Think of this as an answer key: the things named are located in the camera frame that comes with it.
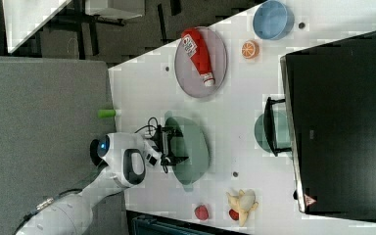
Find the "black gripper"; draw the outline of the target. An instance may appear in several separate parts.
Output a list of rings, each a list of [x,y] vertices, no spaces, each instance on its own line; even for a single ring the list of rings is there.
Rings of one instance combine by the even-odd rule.
[[[186,160],[188,157],[169,157],[169,149],[167,143],[167,136],[170,137],[182,137],[183,133],[174,127],[168,127],[166,131],[158,125],[154,134],[153,140],[158,148],[158,152],[161,154],[162,165],[178,165]]]

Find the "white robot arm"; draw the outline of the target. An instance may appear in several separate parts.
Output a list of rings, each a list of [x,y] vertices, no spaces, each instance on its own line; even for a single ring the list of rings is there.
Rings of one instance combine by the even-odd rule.
[[[90,153],[100,161],[95,179],[76,193],[61,194],[36,207],[14,235],[82,235],[102,200],[143,182],[146,166],[175,165],[170,140],[183,133],[158,126],[153,134],[109,133],[93,141]]]

